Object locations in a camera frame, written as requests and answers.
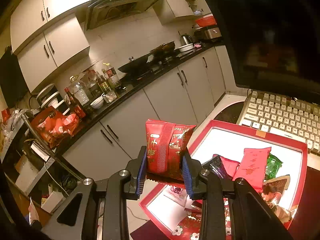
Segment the space bar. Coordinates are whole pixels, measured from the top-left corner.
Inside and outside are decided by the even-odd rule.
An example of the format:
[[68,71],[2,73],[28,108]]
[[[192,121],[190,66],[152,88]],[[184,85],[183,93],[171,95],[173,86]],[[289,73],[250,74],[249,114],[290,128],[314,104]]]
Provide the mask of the space bar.
[[305,138],[302,138],[302,137],[299,137],[297,135],[294,135],[294,134],[279,130],[279,129],[274,128],[274,127],[270,128],[269,133],[273,133],[273,134],[281,135],[281,136],[284,136],[284,137],[288,137],[288,138],[291,138],[291,139],[294,139],[296,141],[300,141],[300,142],[303,142],[303,143],[306,142]]

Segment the silver screw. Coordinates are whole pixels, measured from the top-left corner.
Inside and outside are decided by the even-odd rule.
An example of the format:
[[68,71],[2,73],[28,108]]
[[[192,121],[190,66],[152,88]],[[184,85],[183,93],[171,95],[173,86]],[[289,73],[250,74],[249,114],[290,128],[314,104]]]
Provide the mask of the silver screw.
[[238,178],[238,179],[237,179],[237,182],[238,182],[240,185],[243,185],[243,184],[244,184],[244,178]]
[[121,177],[127,176],[128,174],[129,174],[129,171],[127,171],[127,170],[121,170],[121,171],[119,171],[119,175],[120,175]]
[[86,178],[86,179],[84,179],[83,180],[83,184],[85,184],[85,185],[90,185],[92,183],[92,179],[90,179],[90,178]]
[[203,176],[208,176],[210,174],[210,171],[206,169],[202,169],[200,172]]

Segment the black snack package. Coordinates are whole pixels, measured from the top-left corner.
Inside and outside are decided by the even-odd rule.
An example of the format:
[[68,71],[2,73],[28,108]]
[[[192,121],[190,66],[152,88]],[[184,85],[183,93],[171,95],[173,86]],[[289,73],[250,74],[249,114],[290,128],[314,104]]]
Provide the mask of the black snack package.
[[202,165],[202,167],[204,169],[207,169],[207,170],[213,172],[221,179],[232,180],[232,177],[226,172],[226,169],[223,166],[220,155],[217,155],[217,156],[213,157],[211,160],[205,162]]

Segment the black monitor screen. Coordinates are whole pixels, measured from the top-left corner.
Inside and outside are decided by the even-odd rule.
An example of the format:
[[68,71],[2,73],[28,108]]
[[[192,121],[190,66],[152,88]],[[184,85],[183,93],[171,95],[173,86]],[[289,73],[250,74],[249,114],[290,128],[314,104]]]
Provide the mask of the black monitor screen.
[[206,0],[235,82],[320,103],[320,0]]
[[28,92],[16,55],[11,55],[9,47],[0,59],[0,87],[9,108]]

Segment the shift key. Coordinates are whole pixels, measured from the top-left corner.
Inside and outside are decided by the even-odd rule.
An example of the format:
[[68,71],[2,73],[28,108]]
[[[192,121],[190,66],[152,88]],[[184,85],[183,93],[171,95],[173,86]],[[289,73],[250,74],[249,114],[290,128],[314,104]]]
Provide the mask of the shift key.
[[259,119],[259,117],[254,116],[254,115],[252,115],[252,114],[245,114],[245,115],[244,115],[244,118],[245,118],[245,119],[248,119],[248,120],[255,121],[255,122],[257,122],[258,119]]

